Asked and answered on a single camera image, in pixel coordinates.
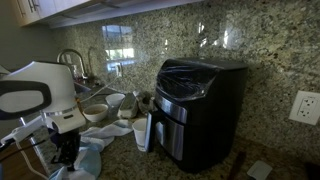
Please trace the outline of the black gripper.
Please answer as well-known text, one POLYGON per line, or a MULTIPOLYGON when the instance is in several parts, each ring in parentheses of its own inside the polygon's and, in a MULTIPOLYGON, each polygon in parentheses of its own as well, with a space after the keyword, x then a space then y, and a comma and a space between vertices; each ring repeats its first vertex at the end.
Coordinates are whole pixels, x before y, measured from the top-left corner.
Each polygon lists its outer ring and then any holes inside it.
POLYGON ((79 130, 75 129, 63 134, 59 134, 52 129, 50 129, 49 132, 52 133, 50 140, 56 146, 56 151, 51 159, 51 163, 72 167, 79 152, 79 130))

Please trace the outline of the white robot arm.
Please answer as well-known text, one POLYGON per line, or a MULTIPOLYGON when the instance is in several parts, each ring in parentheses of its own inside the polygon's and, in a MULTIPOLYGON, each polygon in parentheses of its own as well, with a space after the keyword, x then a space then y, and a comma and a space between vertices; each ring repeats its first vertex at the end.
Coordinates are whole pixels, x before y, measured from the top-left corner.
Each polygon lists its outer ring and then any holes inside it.
POLYGON ((86 124, 77 102, 71 70, 62 63, 32 61, 0 80, 0 119, 11 120, 35 112, 53 133, 52 164, 72 167, 80 147, 79 128, 86 124))

